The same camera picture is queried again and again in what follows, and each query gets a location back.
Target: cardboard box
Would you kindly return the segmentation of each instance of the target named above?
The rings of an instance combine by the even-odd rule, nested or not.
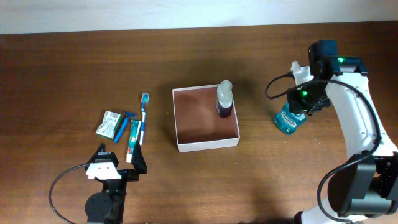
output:
[[[216,110],[218,85],[173,89],[175,134],[180,152],[238,145],[240,139],[235,103],[231,116]]]

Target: blue toothbrush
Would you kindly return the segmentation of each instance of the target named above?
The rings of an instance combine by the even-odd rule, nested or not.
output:
[[[149,94],[142,93],[141,97],[141,114],[142,114],[142,124],[141,124],[141,134],[139,136],[139,145],[141,146],[144,143],[144,132],[145,132],[145,104],[149,101]]]

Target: blue mouthwash bottle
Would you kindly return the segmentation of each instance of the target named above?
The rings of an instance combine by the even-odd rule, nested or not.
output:
[[[274,119],[276,126],[288,135],[292,135],[306,120],[305,114],[291,113],[288,103],[282,107],[282,111]]]

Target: bottle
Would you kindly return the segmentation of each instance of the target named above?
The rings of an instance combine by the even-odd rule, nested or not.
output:
[[[227,118],[231,115],[232,106],[232,83],[228,80],[224,80],[217,87],[216,109],[218,115],[222,118]]]
[[[292,135],[307,118],[305,114],[293,114],[289,111],[289,104],[282,107],[282,111],[275,117],[276,126],[285,134]]]

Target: green led light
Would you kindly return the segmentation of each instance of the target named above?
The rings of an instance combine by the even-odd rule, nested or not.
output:
[[[307,92],[307,91],[302,91],[301,92],[301,95],[304,97],[304,96],[306,96],[307,94],[309,94],[309,92]]]

